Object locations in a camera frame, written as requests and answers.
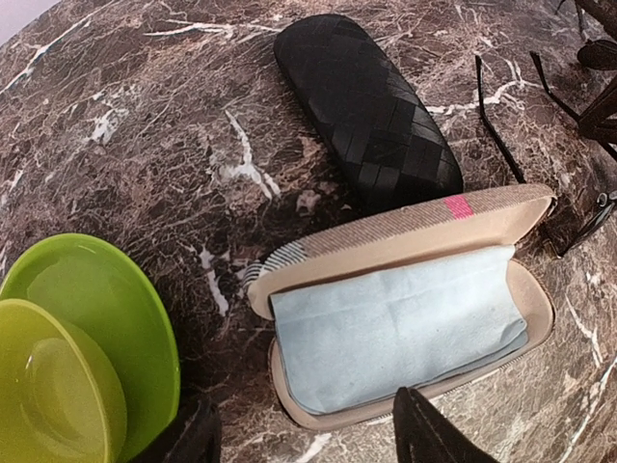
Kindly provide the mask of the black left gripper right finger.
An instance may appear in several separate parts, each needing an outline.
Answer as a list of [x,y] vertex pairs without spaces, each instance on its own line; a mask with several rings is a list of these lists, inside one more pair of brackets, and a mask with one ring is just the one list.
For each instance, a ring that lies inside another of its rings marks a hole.
[[496,463],[416,389],[397,390],[393,424],[398,462]]

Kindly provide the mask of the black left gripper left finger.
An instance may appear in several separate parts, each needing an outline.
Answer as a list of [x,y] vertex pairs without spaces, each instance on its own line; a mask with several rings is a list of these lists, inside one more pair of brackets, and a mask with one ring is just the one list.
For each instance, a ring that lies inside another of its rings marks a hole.
[[145,449],[146,462],[220,462],[223,426],[209,397],[192,397]]

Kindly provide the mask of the blue cleaning cloth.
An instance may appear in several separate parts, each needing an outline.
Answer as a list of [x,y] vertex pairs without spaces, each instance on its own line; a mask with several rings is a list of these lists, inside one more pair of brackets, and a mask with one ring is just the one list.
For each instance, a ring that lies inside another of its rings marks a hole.
[[271,299],[286,384],[325,415],[472,371],[523,347],[511,245],[294,289]]

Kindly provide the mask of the plaid brown glasses case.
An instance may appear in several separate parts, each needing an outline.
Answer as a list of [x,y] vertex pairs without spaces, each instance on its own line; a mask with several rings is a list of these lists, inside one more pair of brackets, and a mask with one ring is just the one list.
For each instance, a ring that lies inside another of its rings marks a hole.
[[515,259],[552,209],[543,184],[407,205],[292,241],[254,263],[252,310],[275,325],[274,389],[295,423],[335,430],[432,398],[521,358],[553,304]]

